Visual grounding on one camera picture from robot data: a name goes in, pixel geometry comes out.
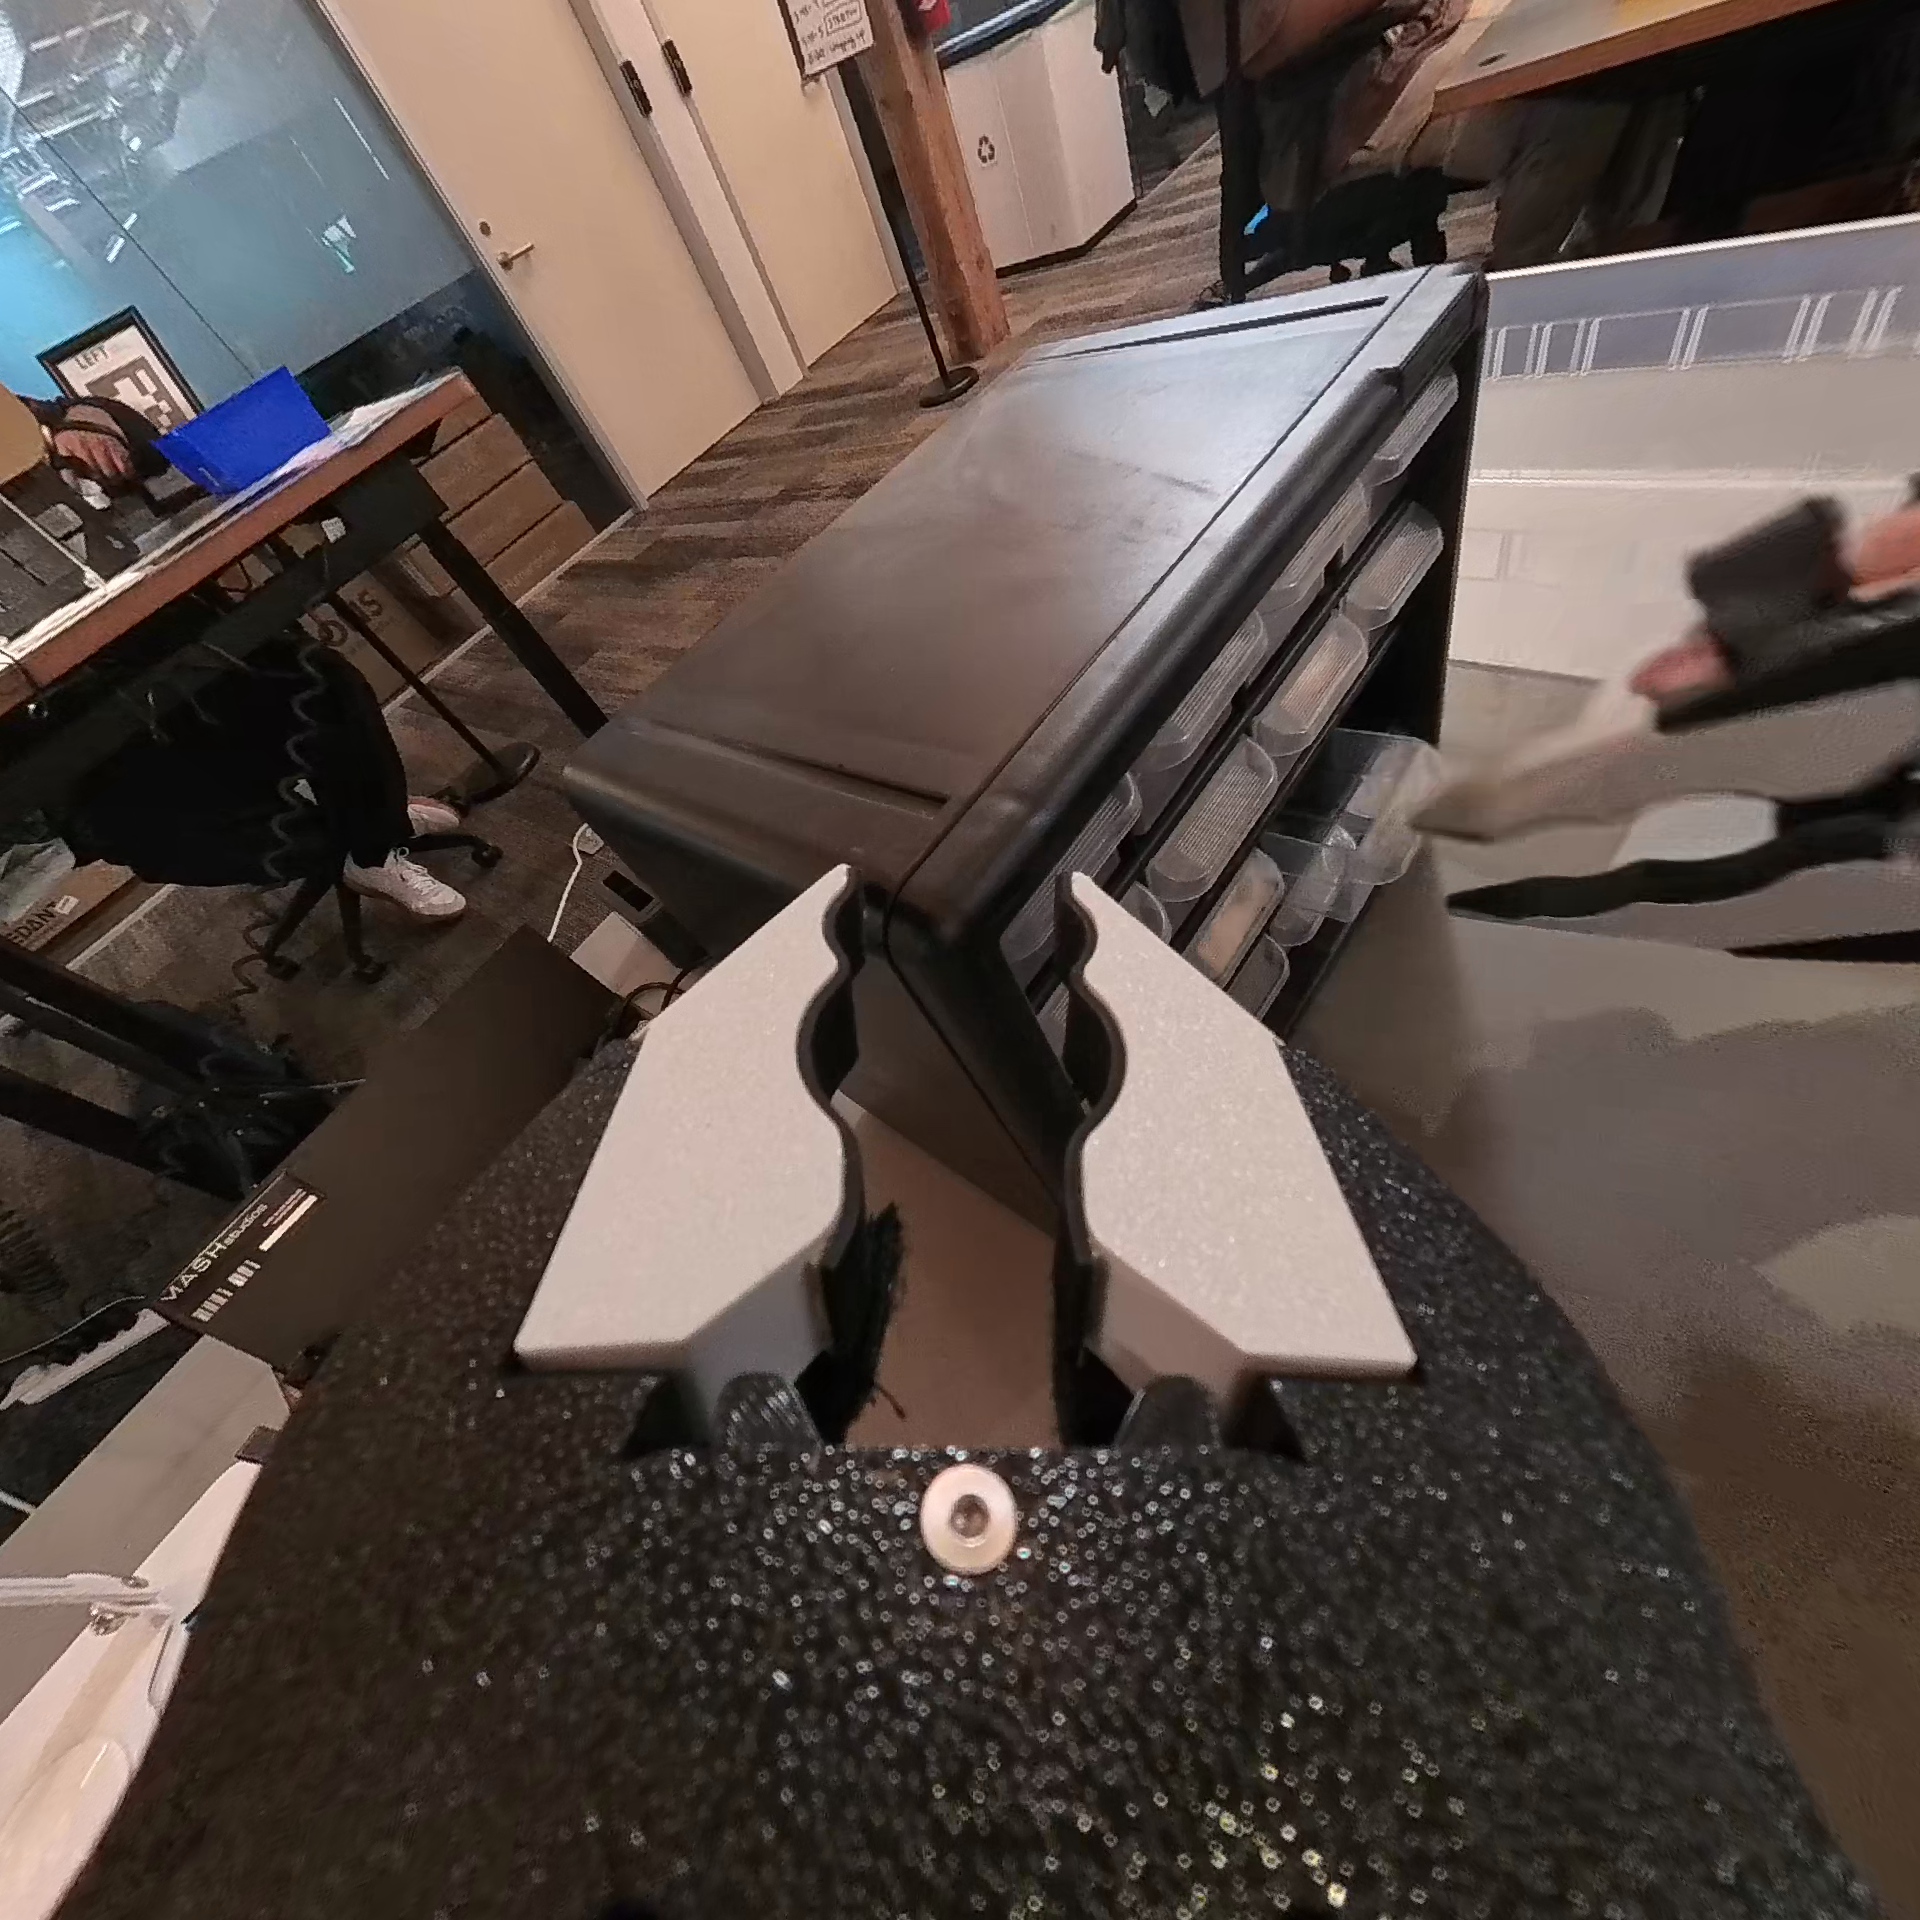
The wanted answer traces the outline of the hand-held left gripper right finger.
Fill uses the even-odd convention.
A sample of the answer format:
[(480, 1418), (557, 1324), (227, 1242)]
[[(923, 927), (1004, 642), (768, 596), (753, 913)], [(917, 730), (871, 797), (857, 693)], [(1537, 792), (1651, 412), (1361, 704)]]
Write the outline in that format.
[(1284, 1382), (1416, 1382), (1284, 1044), (1088, 874), (1057, 881), (1057, 959), (1061, 1439), (1120, 1443), (1162, 1400), (1202, 1443), (1278, 1443)]

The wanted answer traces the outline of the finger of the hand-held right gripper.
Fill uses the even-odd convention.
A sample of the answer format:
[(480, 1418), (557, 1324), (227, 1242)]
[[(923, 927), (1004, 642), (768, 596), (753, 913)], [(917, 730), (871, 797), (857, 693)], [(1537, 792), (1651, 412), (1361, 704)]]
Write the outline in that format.
[(1670, 645), (1601, 686), (1566, 726), (1482, 761), (1451, 757), (1407, 813), (1421, 831), (1497, 844), (1560, 825), (1626, 824), (1692, 799), (1828, 802), (1916, 756), (1916, 647), (1875, 684), (1665, 730), (1694, 695), (1775, 695), (1716, 645)]
[(1682, 802), (1688, 825), (1751, 825), (1692, 855), (1620, 855), (1578, 875), (1516, 875), (1447, 895), (1453, 915), (1913, 915), (1916, 770), (1803, 802)]

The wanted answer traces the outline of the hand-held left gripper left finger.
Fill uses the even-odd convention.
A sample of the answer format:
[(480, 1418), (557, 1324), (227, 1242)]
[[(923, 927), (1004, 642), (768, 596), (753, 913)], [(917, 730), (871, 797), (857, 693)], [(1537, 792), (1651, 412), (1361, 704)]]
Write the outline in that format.
[(641, 1031), (512, 1356), (669, 1379), (709, 1427), (736, 1379), (818, 1427), (874, 1394), (874, 1225), (833, 1097), (856, 1059), (861, 900), (840, 864)]

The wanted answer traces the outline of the clear single pulled drawer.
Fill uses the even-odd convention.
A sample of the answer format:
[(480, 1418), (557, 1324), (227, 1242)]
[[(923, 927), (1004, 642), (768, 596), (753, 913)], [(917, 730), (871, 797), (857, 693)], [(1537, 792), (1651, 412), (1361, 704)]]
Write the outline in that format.
[(1327, 919), (1349, 924), (1405, 875), (1423, 835), (1417, 813), (1437, 786), (1437, 748), (1404, 731), (1335, 727), (1310, 756), (1272, 827), (1326, 854)]

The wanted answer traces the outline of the row of clear small drawers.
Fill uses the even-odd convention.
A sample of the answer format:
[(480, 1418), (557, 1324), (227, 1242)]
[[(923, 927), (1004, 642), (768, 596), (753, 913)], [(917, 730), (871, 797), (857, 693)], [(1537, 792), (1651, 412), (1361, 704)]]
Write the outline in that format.
[(1066, 993), (1054, 904), (1086, 874), (1279, 1034), (1353, 924), (1326, 915), (1327, 854), (1274, 820), (1327, 731), (1435, 748), (1462, 543), (1473, 379), (1439, 363), (1397, 402), (1347, 483), (1268, 568), (1259, 598), (1207, 650), (1116, 780), (1078, 808), (999, 949), (1052, 1046)]

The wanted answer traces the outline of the black drawer cabinet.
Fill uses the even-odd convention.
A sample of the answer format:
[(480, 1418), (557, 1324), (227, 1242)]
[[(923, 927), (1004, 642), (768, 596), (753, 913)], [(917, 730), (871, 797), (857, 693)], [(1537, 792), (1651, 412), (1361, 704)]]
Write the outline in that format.
[(848, 1097), (1047, 1225), (1081, 1112), (1012, 913), (1489, 285), (1439, 263), (1040, 345), (573, 754), (704, 955), (836, 865), (865, 904)]

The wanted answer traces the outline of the white recycling cabinet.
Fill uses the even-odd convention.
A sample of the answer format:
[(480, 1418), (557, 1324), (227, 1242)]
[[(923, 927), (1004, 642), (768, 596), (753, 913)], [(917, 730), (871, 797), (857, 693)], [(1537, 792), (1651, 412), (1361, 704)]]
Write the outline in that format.
[(1137, 204), (1092, 1), (955, 3), (936, 58), (996, 276), (1092, 252)]

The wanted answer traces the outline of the person's right hand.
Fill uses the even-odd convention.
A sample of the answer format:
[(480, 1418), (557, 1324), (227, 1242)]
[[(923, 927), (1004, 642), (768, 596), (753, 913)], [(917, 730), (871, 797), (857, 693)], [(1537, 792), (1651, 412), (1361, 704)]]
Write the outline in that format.
[[(1917, 579), (1917, 504), (1909, 499), (1847, 535), (1842, 548), (1847, 596), (1878, 601), (1913, 590)], [(1663, 704), (1688, 693), (1730, 686), (1736, 656), (1706, 625), (1692, 630), (1645, 656), (1628, 676), (1636, 697)]]

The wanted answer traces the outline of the large clear plastic bin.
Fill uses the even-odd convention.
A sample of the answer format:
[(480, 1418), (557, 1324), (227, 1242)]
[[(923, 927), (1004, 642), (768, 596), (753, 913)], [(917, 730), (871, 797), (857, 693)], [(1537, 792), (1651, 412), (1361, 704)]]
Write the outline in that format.
[(1489, 277), (1451, 661), (1604, 681), (1676, 635), (1685, 561), (1917, 461), (1916, 213)]

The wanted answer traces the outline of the black box with white label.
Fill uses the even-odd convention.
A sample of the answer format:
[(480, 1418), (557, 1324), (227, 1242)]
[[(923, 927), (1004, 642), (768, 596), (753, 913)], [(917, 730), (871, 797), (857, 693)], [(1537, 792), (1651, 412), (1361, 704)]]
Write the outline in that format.
[(516, 930), (236, 1204), (154, 1311), (308, 1378), (569, 1084), (619, 1007), (561, 947)]

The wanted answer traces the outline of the wooden table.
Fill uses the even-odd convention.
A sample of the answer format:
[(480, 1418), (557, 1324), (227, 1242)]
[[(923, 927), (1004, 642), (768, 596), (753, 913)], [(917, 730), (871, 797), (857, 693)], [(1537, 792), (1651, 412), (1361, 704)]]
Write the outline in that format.
[(1908, 1), (1512, 1), (1434, 92), (1453, 117), (1543, 97), (1785, 83), (1916, 25)]

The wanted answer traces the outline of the black tripod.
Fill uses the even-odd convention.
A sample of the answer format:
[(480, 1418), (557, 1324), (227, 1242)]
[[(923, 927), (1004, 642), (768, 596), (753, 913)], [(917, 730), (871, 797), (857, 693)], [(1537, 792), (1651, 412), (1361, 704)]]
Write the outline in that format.
[(135, 1002), (9, 940), (2, 1007), (149, 1094), (122, 1112), (5, 1066), (5, 1121), (210, 1197), (247, 1195), (364, 1084), (311, 1076), (281, 1044), (167, 1002)]

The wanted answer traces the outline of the white power strip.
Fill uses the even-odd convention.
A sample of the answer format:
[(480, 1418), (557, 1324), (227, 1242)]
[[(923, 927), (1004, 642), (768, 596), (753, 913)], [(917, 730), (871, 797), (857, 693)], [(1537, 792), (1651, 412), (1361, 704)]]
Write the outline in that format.
[(2, 1409), (42, 1404), (165, 1327), (165, 1316), (135, 1298), (108, 1302), (22, 1356), (4, 1360), (4, 1367), (12, 1366), (14, 1372), (5, 1382)]

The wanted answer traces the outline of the brown cardboard box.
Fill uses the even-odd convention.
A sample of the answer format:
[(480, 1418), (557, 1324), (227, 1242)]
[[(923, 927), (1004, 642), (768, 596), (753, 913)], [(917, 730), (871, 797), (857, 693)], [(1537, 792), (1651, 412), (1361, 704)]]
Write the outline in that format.
[[(407, 446), (442, 521), (496, 587), (523, 601), (593, 538), (584, 508), (540, 467), (516, 426), (486, 396), (465, 396)], [(400, 666), (423, 674), (482, 630), (482, 615), (423, 539), (354, 576), (348, 614), (320, 609), (308, 625), (364, 670), (382, 697)]]

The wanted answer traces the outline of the printed cardboard box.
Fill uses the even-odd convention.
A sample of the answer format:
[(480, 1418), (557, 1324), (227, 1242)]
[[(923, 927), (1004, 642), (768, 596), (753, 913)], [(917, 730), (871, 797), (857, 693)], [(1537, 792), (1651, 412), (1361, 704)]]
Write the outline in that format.
[(91, 861), (43, 883), (12, 922), (4, 943), (66, 965), (103, 938), (143, 900), (147, 887), (130, 869)]

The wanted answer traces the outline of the black stanchion pole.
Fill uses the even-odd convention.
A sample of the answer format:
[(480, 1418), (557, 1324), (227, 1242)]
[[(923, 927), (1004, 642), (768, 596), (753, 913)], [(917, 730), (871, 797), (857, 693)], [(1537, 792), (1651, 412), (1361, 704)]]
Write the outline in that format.
[(836, 72), (860, 135), (861, 151), (874, 175), (880, 218), (897, 253), (899, 273), (922, 326), (923, 343), (931, 361), (931, 375), (917, 391), (917, 406), (922, 410), (939, 410), (971, 394), (979, 383), (979, 372), (967, 361), (952, 361), (943, 350), (922, 285), (923, 255), (920, 237), (905, 204), (899, 167), (881, 128), (874, 95), (854, 60), (843, 60)]

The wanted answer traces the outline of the wooden desk black legs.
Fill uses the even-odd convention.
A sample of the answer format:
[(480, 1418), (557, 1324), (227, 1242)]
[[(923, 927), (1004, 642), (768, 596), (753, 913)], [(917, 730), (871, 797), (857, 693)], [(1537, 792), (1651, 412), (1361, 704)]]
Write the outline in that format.
[(407, 446), (464, 398), (449, 372), (371, 402), (249, 492), (210, 499), (103, 586), (4, 642), (4, 811), (55, 792), (420, 538), (482, 625), (587, 737), (608, 712), (442, 521)]

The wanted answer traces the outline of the blue plastic bin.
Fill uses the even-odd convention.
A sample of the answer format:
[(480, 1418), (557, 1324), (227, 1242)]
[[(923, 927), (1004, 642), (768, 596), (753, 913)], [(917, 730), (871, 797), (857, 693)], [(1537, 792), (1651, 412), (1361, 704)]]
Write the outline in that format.
[(155, 437), (155, 452), (201, 493), (229, 497), (329, 437), (301, 381), (285, 366)]

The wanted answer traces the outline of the black white marker sign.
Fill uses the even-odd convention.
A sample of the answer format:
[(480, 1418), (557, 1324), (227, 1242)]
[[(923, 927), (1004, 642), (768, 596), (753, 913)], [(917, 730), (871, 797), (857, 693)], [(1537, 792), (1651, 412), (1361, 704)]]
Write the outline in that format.
[(115, 402), (158, 436), (201, 413), (201, 398), (135, 306), (123, 306), (52, 347), (40, 347), (36, 363), (59, 394)]

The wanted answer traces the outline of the white door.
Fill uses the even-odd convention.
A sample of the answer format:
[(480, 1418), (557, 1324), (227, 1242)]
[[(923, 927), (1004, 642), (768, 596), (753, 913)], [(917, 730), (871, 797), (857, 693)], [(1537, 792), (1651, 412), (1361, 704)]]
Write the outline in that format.
[(899, 294), (840, 79), (804, 68), (804, 3), (573, 1), (760, 402)]
[[(641, 505), (760, 404), (563, 1), (321, 1), (348, 60)], [(494, 252), (536, 241), (516, 269)]]

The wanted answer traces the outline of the white paper sign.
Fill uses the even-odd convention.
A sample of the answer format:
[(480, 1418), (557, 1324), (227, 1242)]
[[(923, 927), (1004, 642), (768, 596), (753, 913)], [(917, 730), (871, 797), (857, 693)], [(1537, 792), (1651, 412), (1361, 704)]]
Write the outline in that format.
[(804, 83), (825, 77), (874, 46), (874, 25), (861, 0), (779, 1), (777, 8)]

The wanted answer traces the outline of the wooden post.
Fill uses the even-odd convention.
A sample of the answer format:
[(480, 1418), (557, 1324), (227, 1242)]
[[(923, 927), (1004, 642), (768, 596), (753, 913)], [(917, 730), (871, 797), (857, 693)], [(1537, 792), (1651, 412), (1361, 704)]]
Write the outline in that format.
[(865, 1), (871, 46), (856, 66), (917, 236), (930, 300), (952, 354), (989, 357), (1010, 319), (976, 205), (948, 83), (915, 3)]

